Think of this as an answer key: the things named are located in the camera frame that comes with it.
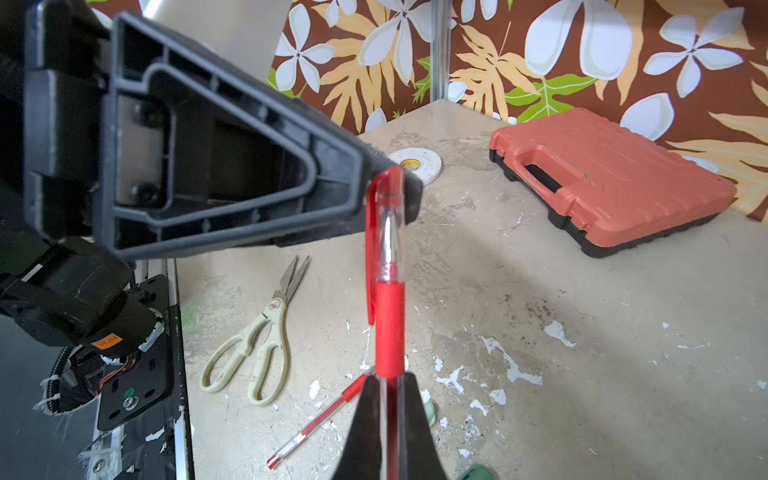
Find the red pen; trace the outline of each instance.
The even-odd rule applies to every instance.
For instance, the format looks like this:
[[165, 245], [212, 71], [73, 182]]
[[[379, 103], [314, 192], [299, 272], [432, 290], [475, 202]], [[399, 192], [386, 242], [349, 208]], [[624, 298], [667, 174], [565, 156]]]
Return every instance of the red pen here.
[[301, 445], [301, 442], [303, 442], [306, 437], [310, 436], [310, 433], [317, 430], [317, 427], [321, 426], [323, 422], [325, 422], [331, 415], [333, 415], [336, 410], [338, 410], [342, 405], [351, 402], [352, 399], [354, 399], [357, 394], [360, 393], [360, 390], [362, 390], [362, 385], [366, 382], [368, 375], [373, 374], [373, 368], [374, 367], [371, 367], [368, 369], [368, 371], [357, 377], [357, 379], [352, 382], [352, 385], [346, 387], [341, 395], [336, 400], [333, 400], [333, 403], [331, 403], [328, 408], [320, 412], [317, 417], [312, 419], [312, 422], [308, 423], [303, 429], [299, 431], [299, 433], [296, 433], [293, 437], [291, 437], [291, 440], [280, 447], [280, 450], [275, 452], [275, 454], [266, 461], [266, 466], [269, 467], [270, 470], [275, 468], [275, 466], [280, 463], [281, 460], [286, 458], [293, 450], [296, 450], [296, 447]]
[[399, 470], [397, 379], [406, 370], [406, 283], [403, 258], [405, 198], [403, 170], [393, 167], [374, 179], [366, 201], [368, 322], [376, 327], [376, 375], [382, 380], [382, 478]]

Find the scissor handle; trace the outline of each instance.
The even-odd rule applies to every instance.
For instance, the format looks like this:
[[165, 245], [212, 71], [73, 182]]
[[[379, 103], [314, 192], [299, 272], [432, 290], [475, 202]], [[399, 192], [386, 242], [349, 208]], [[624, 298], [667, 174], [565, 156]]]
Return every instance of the scissor handle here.
[[[214, 354], [210, 356], [205, 366], [203, 367], [203, 371], [200, 373], [200, 388], [204, 392], [218, 392], [230, 381], [232, 375], [234, 375], [235, 371], [237, 371], [237, 367], [240, 366], [240, 364], [243, 362], [243, 359], [249, 356], [251, 350], [253, 350], [253, 334], [256, 333], [259, 326], [261, 326], [261, 324], [265, 321], [266, 319], [263, 318], [263, 316], [260, 316], [256, 322], [251, 323], [249, 326], [239, 331], [235, 336], [224, 342], [219, 348], [216, 349]], [[208, 376], [210, 375], [210, 371], [214, 367], [216, 361], [224, 354], [224, 352], [238, 343], [240, 345], [237, 347], [230, 359], [227, 360], [227, 363], [221, 369], [219, 376], [216, 377], [216, 380], [210, 382]]]
[[[250, 382], [248, 383], [248, 399], [251, 403], [258, 406], [267, 406], [272, 403], [283, 388], [283, 384], [288, 375], [288, 352], [286, 351], [285, 332], [283, 331], [285, 311], [285, 301], [279, 302], [279, 305], [274, 310], [268, 306], [263, 311], [263, 315], [272, 320], [272, 330], [264, 344], [256, 351], [256, 365], [253, 367], [253, 375], [250, 377]], [[259, 391], [264, 384], [266, 371], [270, 365], [270, 359], [272, 357], [272, 351], [275, 349], [280, 349], [280, 355], [283, 357], [280, 379], [271, 393], [259, 399]]]

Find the screw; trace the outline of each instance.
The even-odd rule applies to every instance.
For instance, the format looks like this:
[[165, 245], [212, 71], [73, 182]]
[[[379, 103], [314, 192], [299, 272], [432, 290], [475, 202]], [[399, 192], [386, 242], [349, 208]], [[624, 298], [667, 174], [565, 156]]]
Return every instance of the screw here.
[[123, 400], [123, 408], [130, 412], [131, 410], [136, 408], [136, 405], [138, 405], [138, 403], [139, 403], [138, 397], [132, 396], [130, 398]]
[[148, 182], [135, 184], [131, 193], [134, 195], [136, 204], [141, 207], [151, 207], [160, 199], [160, 189], [157, 185]]
[[147, 128], [162, 127], [165, 123], [163, 110], [152, 101], [141, 101], [134, 107], [134, 118]]

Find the wire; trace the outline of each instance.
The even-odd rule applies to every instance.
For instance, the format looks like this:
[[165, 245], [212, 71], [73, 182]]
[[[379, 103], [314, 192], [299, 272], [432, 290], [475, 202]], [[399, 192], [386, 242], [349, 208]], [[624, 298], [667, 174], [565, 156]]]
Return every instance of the wire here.
[[96, 393], [101, 393], [101, 389], [104, 388], [104, 385], [106, 385], [110, 380], [112, 380], [116, 376], [122, 375], [123, 373], [126, 373], [126, 372], [130, 372], [136, 366], [138, 361], [139, 361], [138, 355], [136, 355], [135, 353], [130, 354], [125, 359], [125, 363], [123, 363], [123, 365], [119, 369], [113, 372], [110, 372], [109, 374], [104, 376], [103, 379], [99, 381]]

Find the pen grip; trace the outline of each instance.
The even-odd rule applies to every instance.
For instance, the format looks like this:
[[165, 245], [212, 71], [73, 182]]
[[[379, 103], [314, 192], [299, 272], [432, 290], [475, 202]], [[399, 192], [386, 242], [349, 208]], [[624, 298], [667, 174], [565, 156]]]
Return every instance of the pen grip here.
[[394, 379], [406, 370], [406, 285], [376, 284], [376, 373]]

